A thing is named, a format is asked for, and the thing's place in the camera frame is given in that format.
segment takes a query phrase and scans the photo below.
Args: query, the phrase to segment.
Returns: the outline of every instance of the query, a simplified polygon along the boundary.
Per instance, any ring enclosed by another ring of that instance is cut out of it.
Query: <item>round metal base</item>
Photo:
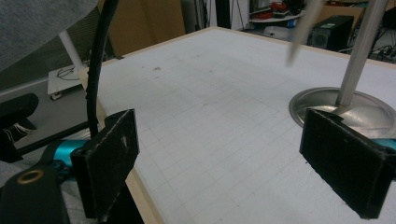
[[[343,123],[368,138],[396,137],[396,112],[373,96],[355,91],[349,106],[336,106],[337,88],[315,88],[302,91],[290,101],[293,119],[303,127],[305,110],[313,108],[342,117]]]

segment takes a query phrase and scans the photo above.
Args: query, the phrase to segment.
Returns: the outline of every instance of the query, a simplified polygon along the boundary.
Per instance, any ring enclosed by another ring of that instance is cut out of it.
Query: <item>gray sleeve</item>
[[[0,1],[0,71],[84,18],[97,0]]]

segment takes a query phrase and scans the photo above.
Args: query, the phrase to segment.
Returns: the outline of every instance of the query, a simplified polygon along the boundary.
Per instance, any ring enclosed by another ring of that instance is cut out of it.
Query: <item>white table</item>
[[[306,163],[289,113],[296,93],[339,87],[347,56],[303,48],[285,67],[287,52],[285,42],[211,28],[103,66],[105,113],[136,111],[141,152],[127,183],[147,223],[368,223]],[[395,68],[367,63],[358,91],[396,108]],[[396,223],[394,184],[369,223]]]

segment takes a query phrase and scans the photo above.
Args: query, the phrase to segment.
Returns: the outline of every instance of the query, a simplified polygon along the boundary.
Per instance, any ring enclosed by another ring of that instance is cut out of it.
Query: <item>gray fabric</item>
[[[97,0],[1,0],[0,71],[92,11]]]
[[[18,161],[6,163],[0,161],[0,187],[4,186],[8,179],[15,174],[29,168],[32,161]],[[79,197],[78,186],[74,181],[67,181],[62,184],[62,194],[66,204],[67,213],[72,224],[97,223],[96,219],[85,218],[84,208]]]

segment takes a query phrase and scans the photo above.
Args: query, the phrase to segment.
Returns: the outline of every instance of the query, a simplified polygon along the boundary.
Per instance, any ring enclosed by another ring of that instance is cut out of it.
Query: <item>silver stand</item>
[[[305,110],[315,108],[342,117],[345,125],[366,137],[396,136],[395,110],[373,96],[356,91],[387,3],[388,0],[369,2],[341,88],[316,88],[293,97],[290,113],[299,125],[304,124]]]

